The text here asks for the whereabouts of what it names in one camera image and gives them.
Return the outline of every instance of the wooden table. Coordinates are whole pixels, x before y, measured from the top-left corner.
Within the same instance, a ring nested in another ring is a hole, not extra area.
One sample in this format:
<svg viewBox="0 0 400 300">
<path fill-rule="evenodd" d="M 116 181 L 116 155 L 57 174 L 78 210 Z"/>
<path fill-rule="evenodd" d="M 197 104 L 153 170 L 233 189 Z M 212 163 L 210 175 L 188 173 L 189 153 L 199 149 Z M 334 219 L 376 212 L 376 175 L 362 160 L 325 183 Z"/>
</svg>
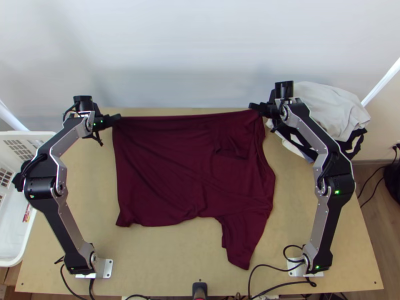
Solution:
<svg viewBox="0 0 400 300">
<path fill-rule="evenodd" d="M 239 111 L 237 108 L 103 109 L 122 116 L 195 115 Z M 191 296 L 192 283 L 208 284 L 212 296 L 247 294 L 250 271 L 228 262 L 221 247 L 221 225 L 213 218 L 195 218 L 165 227 L 115 226 L 119 213 L 112 130 L 101 132 L 104 146 L 81 139 L 62 157 L 68 167 L 68 205 L 87 242 L 97 254 L 114 260 L 110 279 L 97 279 L 97 295 Z M 267 134 L 266 159 L 275 172 L 274 208 L 250 262 L 286 268 L 282 250 L 305 244 L 317 208 L 312 166 L 286 150 L 280 139 Z M 275 293 L 327 293 L 383 289 L 381 276 L 355 195 L 344 206 L 331 247 L 333 264 L 317 287 L 285 286 Z M 33 225 L 16 286 L 17 291 L 68 294 L 53 262 L 63 255 L 41 213 Z M 66 280 L 78 294 L 88 294 L 88 279 Z M 277 284 L 296 281 L 287 273 L 259 268 L 253 276 L 253 295 Z"/>
</svg>

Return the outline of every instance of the white garment pile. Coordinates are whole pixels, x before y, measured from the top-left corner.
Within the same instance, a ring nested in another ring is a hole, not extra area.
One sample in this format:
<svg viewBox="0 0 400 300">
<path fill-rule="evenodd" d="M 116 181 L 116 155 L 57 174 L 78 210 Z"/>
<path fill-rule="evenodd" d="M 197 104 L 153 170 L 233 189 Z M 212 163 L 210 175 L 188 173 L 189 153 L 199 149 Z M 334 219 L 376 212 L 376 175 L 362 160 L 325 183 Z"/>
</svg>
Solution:
<svg viewBox="0 0 400 300">
<path fill-rule="evenodd" d="M 326 132 L 337 141 L 346 142 L 349 140 L 352 131 L 364 128 L 371 117 L 367 110 L 361 105 L 359 98 L 346 90 L 330 85 L 315 82 L 302 81 L 294 84 L 294 97 L 300 98 L 307 104 L 310 116 L 326 130 Z M 273 128 L 272 120 L 266 122 L 266 126 Z M 313 161 L 302 153 L 292 143 L 286 140 L 277 131 L 285 148 Z M 295 135 L 291 139 L 302 144 Z"/>
</svg>

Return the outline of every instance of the plastic basket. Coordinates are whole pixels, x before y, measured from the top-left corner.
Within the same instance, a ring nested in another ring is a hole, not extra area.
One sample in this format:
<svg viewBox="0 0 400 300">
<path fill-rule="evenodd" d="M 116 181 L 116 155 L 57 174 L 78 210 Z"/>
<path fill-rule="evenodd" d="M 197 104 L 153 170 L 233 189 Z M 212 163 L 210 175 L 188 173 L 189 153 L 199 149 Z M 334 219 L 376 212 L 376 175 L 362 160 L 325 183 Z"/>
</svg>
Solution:
<svg viewBox="0 0 400 300">
<path fill-rule="evenodd" d="M 11 181 L 22 163 L 31 160 L 54 134 L 0 131 L 0 267 L 12 267 L 22 260 L 36 215 L 36 209 Z"/>
</svg>

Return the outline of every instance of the maroon t-shirt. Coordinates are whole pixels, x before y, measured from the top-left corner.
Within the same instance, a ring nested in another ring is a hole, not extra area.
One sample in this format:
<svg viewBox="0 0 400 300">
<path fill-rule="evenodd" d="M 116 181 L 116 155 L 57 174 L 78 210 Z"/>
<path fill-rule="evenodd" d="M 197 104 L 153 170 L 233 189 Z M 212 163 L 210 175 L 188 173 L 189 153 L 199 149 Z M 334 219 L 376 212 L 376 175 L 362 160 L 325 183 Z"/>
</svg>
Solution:
<svg viewBox="0 0 400 300">
<path fill-rule="evenodd" d="M 275 175 L 264 138 L 254 110 L 121 118 L 112 129 L 116 224 L 213 217 L 222 225 L 228 260 L 247 270 L 273 207 Z"/>
</svg>

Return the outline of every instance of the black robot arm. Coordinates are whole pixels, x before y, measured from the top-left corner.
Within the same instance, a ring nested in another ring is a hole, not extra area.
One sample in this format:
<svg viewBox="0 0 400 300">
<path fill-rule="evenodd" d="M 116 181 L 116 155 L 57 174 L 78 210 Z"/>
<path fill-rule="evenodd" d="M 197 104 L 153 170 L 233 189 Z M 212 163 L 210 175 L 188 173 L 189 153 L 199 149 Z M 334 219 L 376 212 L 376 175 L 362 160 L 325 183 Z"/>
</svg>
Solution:
<svg viewBox="0 0 400 300">
<path fill-rule="evenodd" d="M 281 120 L 278 126 L 295 128 L 318 153 L 312 167 L 318 206 L 311 238 L 302 248 L 306 273 L 315 274 L 332 265 L 330 248 L 339 215 L 355 190 L 352 163 L 338 143 L 310 117 L 307 105 L 293 97 L 293 81 L 275 83 L 273 93 L 269 102 L 250 103 L 249 108 L 261 116 Z"/>
<path fill-rule="evenodd" d="M 35 157 L 22 165 L 12 182 L 46 217 L 65 252 L 64 263 L 69 273 L 83 278 L 109 278 L 112 259 L 96 256 L 95 248 L 83 239 L 68 207 L 67 167 L 60 157 L 79 138 L 93 138 L 102 145 L 99 131 L 111 127 L 121 115 L 102 115 L 91 96 L 75 96 L 74 105 L 67 112 L 63 128 L 37 149 Z"/>
</svg>

